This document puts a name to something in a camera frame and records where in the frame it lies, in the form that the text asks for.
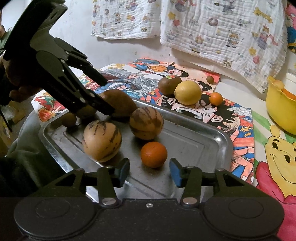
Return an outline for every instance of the white cloth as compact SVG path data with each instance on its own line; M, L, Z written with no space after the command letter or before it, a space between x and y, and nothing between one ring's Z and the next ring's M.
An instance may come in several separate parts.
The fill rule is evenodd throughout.
M91 35L142 39L160 35L161 0L94 0Z
M264 93L285 62L284 17L281 0L167 0L160 41L230 68Z

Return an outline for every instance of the cardboard box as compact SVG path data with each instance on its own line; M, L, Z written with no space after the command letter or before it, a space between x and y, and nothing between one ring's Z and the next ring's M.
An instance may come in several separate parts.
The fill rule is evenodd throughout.
M11 143L11 132L5 124L3 117L0 116L0 157L3 157L7 154Z

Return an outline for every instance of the stainless steel tray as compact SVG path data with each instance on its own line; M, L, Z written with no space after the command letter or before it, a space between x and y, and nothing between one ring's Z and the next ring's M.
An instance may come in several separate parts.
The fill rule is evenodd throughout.
M134 100L138 107L151 106L146 102ZM164 118L164 129L155 139L165 145L168 158L160 169L144 166L140 158L141 147L145 142L135 138L128 123L112 120L97 112L96 118L114 123L122 134L122 145L118 154L110 161L98 164L82 150L82 134L85 125L77 122L77 127L67 130L60 115L49 122L39 132L39 137L56 162L66 171L83 168L85 172L95 172L101 166L116 165L123 157L130 160L130 175L122 188L116 188L117 196L122 198L179 198L182 189L175 187L169 172L169 160L174 157L183 166L197 166L204 172L216 168L230 168L232 141L221 130L201 121L153 106ZM87 194L98 201L94 187L87 187Z

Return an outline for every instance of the yellow basin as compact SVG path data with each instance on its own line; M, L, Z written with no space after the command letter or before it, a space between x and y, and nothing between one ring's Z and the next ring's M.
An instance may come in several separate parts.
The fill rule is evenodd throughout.
M268 77L267 111L280 127L296 135L296 100L289 98L279 90L273 84L274 81L273 77Z

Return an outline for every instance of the orange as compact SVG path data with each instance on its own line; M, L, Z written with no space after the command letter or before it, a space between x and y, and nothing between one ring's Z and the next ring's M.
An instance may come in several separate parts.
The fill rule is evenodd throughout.
M141 149L141 159L145 166L161 167L168 158L166 147L159 142L149 142Z
M218 105L221 105L222 102L223 102L223 97L221 94L217 92L213 92L210 94L210 103L212 105L218 106Z

